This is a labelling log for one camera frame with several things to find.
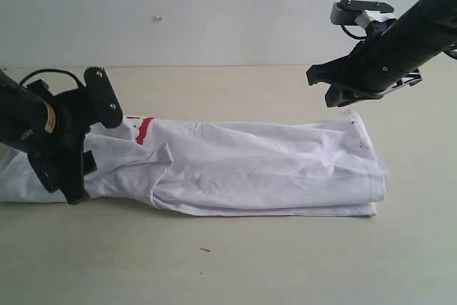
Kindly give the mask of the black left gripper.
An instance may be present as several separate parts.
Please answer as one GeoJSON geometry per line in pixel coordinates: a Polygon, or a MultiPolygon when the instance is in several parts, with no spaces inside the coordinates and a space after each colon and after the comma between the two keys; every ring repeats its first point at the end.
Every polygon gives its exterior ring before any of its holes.
{"type": "Polygon", "coordinates": [[[45,190],[61,191],[68,204],[88,200],[84,176],[94,173],[97,165],[92,151],[84,150],[90,125],[95,123],[86,87],[54,95],[45,82],[34,81],[26,89],[38,96],[45,116],[34,129],[27,151],[33,171],[45,190]]]}

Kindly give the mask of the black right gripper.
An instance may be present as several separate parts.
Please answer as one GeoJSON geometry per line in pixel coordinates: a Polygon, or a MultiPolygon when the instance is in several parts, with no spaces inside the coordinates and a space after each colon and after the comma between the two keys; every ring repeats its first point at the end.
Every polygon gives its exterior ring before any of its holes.
{"type": "Polygon", "coordinates": [[[308,85],[330,85],[324,96],[327,107],[379,100],[392,83],[423,63],[418,43],[420,32],[419,26],[396,22],[351,54],[312,65],[306,71],[308,85]]]}

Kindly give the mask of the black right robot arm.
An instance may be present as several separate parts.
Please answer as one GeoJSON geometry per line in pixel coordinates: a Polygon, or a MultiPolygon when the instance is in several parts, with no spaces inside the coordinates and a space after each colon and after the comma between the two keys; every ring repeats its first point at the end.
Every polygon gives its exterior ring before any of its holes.
{"type": "Polygon", "coordinates": [[[333,4],[331,23],[359,26],[365,34],[348,55],[306,72],[309,85],[329,85],[329,108],[382,99],[421,82],[419,67],[435,56],[456,57],[456,0],[418,0],[400,17],[384,2],[341,0],[333,4]]]}

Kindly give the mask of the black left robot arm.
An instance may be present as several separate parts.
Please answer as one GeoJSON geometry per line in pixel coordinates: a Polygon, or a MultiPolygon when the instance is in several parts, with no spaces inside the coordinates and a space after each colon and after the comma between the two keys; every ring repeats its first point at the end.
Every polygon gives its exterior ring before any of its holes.
{"type": "Polygon", "coordinates": [[[45,190],[71,205],[89,198],[84,177],[96,162],[84,139],[96,122],[83,84],[53,95],[42,80],[23,86],[1,74],[1,142],[24,152],[45,190]]]}

